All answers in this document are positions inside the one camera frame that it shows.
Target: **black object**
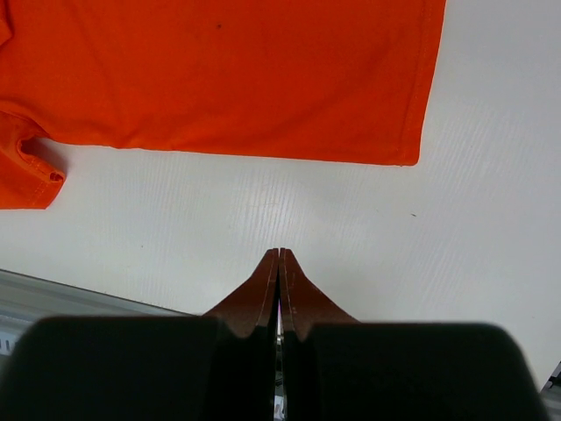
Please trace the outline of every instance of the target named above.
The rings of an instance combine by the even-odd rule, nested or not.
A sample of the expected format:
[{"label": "black object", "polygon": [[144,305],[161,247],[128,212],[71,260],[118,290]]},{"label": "black object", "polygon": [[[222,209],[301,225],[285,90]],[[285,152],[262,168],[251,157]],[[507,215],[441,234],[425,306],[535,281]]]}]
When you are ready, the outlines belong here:
[{"label": "black object", "polygon": [[273,418],[278,304],[290,420],[547,419],[488,325],[360,324],[290,250],[192,318],[48,318],[18,342],[1,419]]}]

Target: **sleeve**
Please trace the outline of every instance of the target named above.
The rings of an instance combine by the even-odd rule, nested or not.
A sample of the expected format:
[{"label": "sleeve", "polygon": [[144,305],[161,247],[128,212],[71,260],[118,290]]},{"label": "sleeve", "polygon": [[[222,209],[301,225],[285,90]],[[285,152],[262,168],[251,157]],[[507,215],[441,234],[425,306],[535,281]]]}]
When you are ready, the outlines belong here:
[{"label": "sleeve", "polygon": [[59,193],[64,174],[24,148],[45,136],[34,123],[0,112],[0,209],[45,209]]}]

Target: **table surface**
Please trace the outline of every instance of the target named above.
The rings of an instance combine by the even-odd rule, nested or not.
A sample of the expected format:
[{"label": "table surface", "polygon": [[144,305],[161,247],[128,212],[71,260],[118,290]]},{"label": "table surface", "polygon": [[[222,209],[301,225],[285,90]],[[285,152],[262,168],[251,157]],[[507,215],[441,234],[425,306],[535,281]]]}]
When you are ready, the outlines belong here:
[{"label": "table surface", "polygon": [[190,313],[269,247],[354,317],[506,328],[561,359],[561,2],[449,0],[413,168],[46,141],[67,181],[0,212],[0,268]]}]

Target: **orange shirt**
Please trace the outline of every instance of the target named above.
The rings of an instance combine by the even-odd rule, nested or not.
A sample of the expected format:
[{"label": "orange shirt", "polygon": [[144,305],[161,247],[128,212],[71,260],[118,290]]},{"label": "orange shirt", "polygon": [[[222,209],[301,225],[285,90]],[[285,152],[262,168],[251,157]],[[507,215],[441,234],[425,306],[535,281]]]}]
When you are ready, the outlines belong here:
[{"label": "orange shirt", "polygon": [[443,15],[444,0],[0,0],[0,208],[60,189],[25,152],[36,136],[413,165]]}]

